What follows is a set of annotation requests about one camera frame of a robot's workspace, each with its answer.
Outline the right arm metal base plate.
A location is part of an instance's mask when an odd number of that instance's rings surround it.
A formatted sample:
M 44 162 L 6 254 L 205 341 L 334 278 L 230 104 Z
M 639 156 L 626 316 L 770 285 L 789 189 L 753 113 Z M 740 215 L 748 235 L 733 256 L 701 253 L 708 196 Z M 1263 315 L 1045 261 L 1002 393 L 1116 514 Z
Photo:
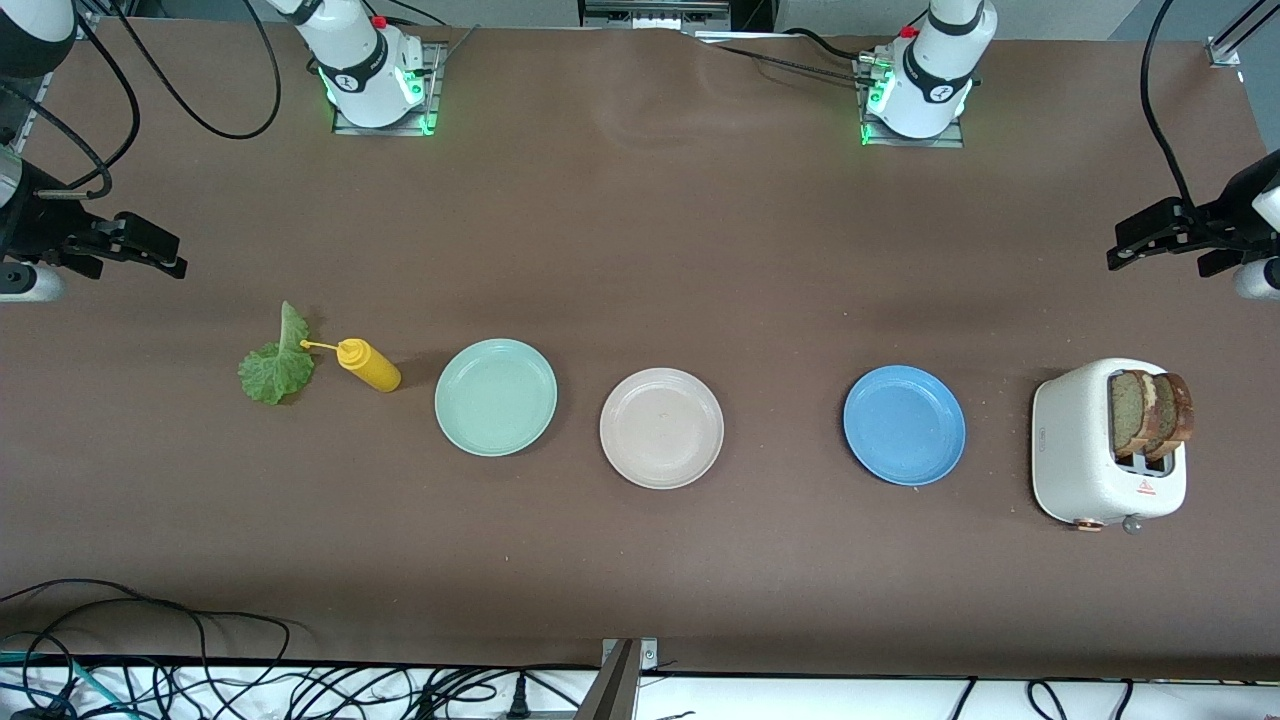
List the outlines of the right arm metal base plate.
M 447 44 L 403 37 L 396 69 L 387 69 L 361 94 L 326 83 L 334 108 L 333 132 L 357 136 L 431 136 L 440 105 Z

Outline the aluminium corner profile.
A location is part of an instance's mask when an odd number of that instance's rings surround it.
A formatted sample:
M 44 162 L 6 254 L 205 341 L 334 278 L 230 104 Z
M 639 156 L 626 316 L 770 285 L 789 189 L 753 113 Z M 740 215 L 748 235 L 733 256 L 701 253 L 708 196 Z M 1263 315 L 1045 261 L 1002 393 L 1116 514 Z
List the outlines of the aluminium corner profile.
M 1280 20 L 1280 0 L 1249 0 L 1222 29 L 1207 38 L 1204 49 L 1211 65 L 1238 67 L 1242 47 L 1272 20 Z

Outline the brown bread slice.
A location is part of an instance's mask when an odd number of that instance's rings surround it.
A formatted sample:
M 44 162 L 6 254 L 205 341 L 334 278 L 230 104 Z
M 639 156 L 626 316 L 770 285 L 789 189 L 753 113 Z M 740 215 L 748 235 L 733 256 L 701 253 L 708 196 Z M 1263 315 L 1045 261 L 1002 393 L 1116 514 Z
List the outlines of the brown bread slice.
M 1112 452 L 1117 461 L 1158 438 L 1161 414 L 1155 377 L 1126 369 L 1108 378 Z
M 1162 460 L 1180 448 L 1196 428 L 1194 404 L 1188 383 L 1175 373 L 1155 375 L 1158 406 L 1157 437 L 1144 447 L 1148 464 Z

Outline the green lettuce leaf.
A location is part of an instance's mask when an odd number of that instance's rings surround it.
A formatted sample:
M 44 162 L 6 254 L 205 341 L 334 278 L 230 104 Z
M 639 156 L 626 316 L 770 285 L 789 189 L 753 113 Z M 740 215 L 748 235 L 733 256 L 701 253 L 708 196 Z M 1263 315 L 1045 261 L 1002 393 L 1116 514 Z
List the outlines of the green lettuce leaf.
M 310 382 L 315 361 L 305 347 L 308 332 L 305 318 L 283 301 L 278 340 L 248 352 L 237 368 L 241 388 L 248 398 L 275 406 Z

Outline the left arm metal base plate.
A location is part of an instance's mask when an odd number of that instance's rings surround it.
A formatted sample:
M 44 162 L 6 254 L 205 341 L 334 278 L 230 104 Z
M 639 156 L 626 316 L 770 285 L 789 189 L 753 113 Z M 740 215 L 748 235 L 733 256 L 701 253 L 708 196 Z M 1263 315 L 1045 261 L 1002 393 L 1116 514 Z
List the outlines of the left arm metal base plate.
M 858 90 L 860 141 L 863 146 L 895 146 L 919 149 L 963 149 L 964 137 L 959 115 L 955 115 L 937 136 L 914 138 L 892 129 L 879 114 L 893 99 L 893 91 L 900 86 L 891 69 L 887 56 L 874 53 L 861 53 L 852 63 L 855 78 L 860 82 Z

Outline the beige plate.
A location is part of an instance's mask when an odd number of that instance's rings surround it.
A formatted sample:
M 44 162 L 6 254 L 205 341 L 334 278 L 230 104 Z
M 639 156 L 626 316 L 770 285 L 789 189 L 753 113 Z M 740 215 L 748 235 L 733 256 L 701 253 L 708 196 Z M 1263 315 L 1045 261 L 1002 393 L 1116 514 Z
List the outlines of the beige plate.
M 724 414 L 709 386 L 666 366 L 622 379 L 599 421 L 609 464 L 646 489 L 677 489 L 704 477 L 721 454 L 724 432 Z

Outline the yellow mustard squeeze bottle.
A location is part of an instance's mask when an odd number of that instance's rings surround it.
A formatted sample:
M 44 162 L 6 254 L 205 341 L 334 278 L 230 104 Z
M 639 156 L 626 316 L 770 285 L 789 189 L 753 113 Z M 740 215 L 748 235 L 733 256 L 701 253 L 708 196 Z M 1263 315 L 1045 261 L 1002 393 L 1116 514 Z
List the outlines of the yellow mustard squeeze bottle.
M 365 340 L 348 338 L 337 345 L 301 340 L 298 346 L 306 350 L 326 348 L 333 351 L 343 369 L 378 392 L 390 393 L 401 387 L 399 368 Z

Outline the white two-slot toaster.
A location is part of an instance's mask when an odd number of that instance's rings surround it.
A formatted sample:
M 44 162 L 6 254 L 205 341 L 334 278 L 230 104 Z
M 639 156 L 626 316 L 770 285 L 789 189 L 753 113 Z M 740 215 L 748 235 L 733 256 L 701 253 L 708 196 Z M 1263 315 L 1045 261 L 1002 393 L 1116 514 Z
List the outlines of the white two-slot toaster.
M 1041 384 L 1033 397 L 1030 482 L 1041 510 L 1078 530 L 1123 527 L 1178 511 L 1187 497 L 1187 441 L 1148 464 L 1144 450 L 1117 461 L 1112 452 L 1108 378 L 1126 369 L 1171 373 L 1129 357 L 1088 363 Z

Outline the blue plate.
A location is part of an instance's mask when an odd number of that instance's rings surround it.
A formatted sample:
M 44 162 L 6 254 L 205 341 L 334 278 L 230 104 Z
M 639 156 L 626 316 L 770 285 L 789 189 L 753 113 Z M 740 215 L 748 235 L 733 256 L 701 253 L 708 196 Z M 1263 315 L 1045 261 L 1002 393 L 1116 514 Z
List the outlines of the blue plate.
M 852 383 L 841 427 L 852 456 L 892 486 L 918 488 L 946 478 L 966 446 L 954 392 L 931 373 L 901 364 L 878 366 Z

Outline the metal frame with slots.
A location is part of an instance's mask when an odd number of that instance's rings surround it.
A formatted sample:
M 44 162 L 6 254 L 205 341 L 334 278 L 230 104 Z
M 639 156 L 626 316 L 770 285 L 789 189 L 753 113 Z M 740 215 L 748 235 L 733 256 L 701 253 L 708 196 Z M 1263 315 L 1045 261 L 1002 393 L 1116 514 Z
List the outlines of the metal frame with slots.
M 731 31 L 730 0 L 577 0 L 582 27 L 599 29 Z

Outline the grey metal table bracket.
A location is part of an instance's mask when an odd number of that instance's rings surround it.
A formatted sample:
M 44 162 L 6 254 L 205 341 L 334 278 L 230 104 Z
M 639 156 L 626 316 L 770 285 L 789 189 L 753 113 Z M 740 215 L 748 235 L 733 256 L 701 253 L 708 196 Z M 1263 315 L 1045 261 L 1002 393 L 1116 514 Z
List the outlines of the grey metal table bracket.
M 604 639 L 603 662 L 573 720 L 634 720 L 639 682 L 657 667 L 658 639 Z

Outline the light green plate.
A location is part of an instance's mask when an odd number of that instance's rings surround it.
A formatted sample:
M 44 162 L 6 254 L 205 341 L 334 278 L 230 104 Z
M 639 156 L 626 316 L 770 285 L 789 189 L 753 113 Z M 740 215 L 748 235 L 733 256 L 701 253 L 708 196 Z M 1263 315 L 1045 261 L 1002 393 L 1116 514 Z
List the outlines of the light green plate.
M 559 397 L 547 357 L 517 340 L 484 340 L 457 352 L 435 389 L 444 437 L 479 457 L 517 454 L 552 424 Z

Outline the aluminium table edge rail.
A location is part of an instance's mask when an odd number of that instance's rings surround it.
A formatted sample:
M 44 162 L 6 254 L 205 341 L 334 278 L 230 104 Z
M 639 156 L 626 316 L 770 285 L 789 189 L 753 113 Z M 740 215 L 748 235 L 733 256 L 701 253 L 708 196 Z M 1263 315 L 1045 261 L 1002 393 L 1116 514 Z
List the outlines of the aluminium table edge rail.
M 51 73 L 38 78 L 6 78 L 0 76 L 0 79 L 18 88 L 36 102 L 42 102 L 49 91 L 51 78 Z M 26 102 L 0 88 L 0 143 L 14 152 L 20 152 L 38 120 L 38 114 Z

